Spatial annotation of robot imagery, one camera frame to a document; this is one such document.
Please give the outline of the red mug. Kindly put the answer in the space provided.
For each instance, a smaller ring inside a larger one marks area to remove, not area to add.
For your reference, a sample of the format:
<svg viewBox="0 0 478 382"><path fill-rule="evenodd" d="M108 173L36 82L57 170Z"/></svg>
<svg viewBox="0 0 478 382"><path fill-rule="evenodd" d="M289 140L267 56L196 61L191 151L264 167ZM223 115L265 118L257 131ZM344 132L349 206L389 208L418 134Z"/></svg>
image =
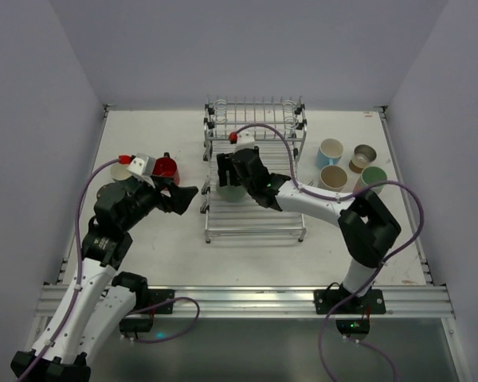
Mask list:
<svg viewBox="0 0 478 382"><path fill-rule="evenodd" d="M165 152L162 157L155 160L155 166L152 170L152 174L156 177L168 177L176 185L179 185L180 183L178 165L170 156L169 152Z"/></svg>

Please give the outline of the sage green mug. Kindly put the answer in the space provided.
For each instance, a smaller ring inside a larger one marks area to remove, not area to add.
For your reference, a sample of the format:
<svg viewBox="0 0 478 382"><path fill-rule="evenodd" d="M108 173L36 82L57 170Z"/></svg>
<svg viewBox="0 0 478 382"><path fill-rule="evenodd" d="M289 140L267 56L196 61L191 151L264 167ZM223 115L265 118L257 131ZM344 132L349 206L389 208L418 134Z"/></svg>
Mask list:
<svg viewBox="0 0 478 382"><path fill-rule="evenodd" d="M246 195L246 190L243 187L233 185L217 185L216 192L222 200L229 203L240 202L244 199Z"/></svg>

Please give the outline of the dark green mug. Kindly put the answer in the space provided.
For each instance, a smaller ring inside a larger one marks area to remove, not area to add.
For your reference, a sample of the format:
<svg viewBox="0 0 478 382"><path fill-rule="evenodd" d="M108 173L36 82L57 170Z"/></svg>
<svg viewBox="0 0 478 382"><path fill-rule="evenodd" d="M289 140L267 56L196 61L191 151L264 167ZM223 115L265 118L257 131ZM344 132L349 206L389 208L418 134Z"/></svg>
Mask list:
<svg viewBox="0 0 478 382"><path fill-rule="evenodd" d="M128 165L122 165L115 163L110 167L110 176L111 179L116 183L124 183L131 180L135 180L135 176L132 175L128 170Z"/></svg>

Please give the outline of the light blue mug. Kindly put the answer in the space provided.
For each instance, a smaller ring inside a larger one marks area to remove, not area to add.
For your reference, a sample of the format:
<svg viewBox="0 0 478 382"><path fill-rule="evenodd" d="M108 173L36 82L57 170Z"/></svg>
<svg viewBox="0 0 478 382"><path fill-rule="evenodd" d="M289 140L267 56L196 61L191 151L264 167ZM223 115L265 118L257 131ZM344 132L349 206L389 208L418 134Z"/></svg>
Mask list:
<svg viewBox="0 0 478 382"><path fill-rule="evenodd" d="M326 166L335 166L343 156L343 144L334 138L324 139L316 155L315 163L319 169Z"/></svg>

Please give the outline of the beige tumbler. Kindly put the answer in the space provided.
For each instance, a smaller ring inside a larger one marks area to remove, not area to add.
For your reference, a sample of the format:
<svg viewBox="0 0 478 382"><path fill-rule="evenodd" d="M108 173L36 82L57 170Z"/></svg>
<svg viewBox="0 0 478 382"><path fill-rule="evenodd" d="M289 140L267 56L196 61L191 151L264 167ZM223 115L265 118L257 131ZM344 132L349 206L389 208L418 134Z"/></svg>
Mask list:
<svg viewBox="0 0 478 382"><path fill-rule="evenodd" d="M344 169L335 165L328 165L320 170L319 187L334 192L341 192L348 182Z"/></svg>

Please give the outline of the cream and brown cup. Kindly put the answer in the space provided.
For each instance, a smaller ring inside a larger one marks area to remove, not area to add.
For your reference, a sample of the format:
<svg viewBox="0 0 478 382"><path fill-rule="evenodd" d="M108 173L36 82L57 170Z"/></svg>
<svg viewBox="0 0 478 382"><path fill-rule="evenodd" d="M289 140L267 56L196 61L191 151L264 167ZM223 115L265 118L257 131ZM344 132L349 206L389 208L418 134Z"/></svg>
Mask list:
<svg viewBox="0 0 478 382"><path fill-rule="evenodd" d="M377 152L372 146L360 144L354 148L348 165L351 171L361 173L366 167L370 166L376 158Z"/></svg>

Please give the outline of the light green tumbler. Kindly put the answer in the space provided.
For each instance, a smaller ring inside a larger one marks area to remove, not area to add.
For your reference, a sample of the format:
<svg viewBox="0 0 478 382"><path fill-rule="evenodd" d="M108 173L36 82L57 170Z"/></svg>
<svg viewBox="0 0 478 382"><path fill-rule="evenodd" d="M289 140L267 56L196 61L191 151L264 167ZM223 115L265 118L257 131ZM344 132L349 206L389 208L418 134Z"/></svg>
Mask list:
<svg viewBox="0 0 478 382"><path fill-rule="evenodd" d="M360 173L360 177L365 181L366 187L387 180L386 172L377 166L366 167Z"/></svg>

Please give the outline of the pink tumbler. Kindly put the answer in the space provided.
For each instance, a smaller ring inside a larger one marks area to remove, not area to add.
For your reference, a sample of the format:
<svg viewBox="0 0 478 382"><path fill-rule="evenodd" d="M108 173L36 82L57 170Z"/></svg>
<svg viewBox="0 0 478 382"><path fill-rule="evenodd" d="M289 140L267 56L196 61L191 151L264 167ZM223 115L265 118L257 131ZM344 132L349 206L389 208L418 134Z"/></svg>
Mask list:
<svg viewBox="0 0 478 382"><path fill-rule="evenodd" d="M357 193L361 190L363 190L366 187L365 181L362 179L362 177L359 177L358 180L355 183L355 187L353 189L354 193Z"/></svg>

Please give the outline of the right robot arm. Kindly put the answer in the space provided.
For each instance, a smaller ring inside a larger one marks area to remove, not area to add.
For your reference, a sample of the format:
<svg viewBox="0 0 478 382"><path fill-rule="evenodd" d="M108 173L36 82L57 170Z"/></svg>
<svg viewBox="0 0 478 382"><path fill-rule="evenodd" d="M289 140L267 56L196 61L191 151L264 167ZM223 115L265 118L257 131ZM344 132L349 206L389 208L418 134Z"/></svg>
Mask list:
<svg viewBox="0 0 478 382"><path fill-rule="evenodd" d="M351 256L340 288L359 298L368 293L374 273L402 231L376 192L333 194L295 185L292 177L269 172L258 150L251 148L219 154L217 166L221 185L243 188L259 206L309 215L338 227Z"/></svg>

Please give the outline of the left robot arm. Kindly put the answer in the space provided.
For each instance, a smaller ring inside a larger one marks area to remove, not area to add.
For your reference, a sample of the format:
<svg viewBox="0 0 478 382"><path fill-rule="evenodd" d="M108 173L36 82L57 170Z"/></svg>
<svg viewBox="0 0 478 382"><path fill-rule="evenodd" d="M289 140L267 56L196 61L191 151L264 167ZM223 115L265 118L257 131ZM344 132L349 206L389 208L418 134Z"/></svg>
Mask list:
<svg viewBox="0 0 478 382"><path fill-rule="evenodd" d="M89 380L95 355L120 321L151 310L147 279L119 270L132 245L129 232L154 209L182 215L198 193L167 177L153 181L130 177L99 189L88 232L76 239L76 270L64 297L32 349L11 361L18 380Z"/></svg>

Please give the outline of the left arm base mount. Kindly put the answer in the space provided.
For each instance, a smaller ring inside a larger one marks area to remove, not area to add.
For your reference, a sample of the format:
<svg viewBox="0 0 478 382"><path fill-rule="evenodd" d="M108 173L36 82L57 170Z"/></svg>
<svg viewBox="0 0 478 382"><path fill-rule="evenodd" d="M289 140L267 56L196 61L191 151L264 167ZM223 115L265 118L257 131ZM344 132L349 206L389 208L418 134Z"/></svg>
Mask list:
<svg viewBox="0 0 478 382"><path fill-rule="evenodd" d="M149 289L148 294L144 297L140 304L137 304L134 311L149 306L157 305L159 303L171 300L175 297L173 289ZM149 309L140 314L132 314L123 318L119 323L119 331L126 337L133 337L139 339L139 335L143 333L150 333L155 324L157 316L165 316L173 313L174 303L170 302L159 308Z"/></svg>

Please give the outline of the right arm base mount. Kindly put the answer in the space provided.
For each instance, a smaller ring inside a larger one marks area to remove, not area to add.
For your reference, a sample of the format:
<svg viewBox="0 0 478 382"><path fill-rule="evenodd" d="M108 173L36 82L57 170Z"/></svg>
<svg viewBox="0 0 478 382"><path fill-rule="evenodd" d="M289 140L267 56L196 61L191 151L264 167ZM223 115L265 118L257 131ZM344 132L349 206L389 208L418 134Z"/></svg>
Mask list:
<svg viewBox="0 0 478 382"><path fill-rule="evenodd" d="M315 312L327 315L334 305L339 304L332 313L337 316L336 329L345 337L361 341L370 333L370 316L386 313L384 295L381 290L370 288L364 295L343 302L350 294L338 283L314 290Z"/></svg>

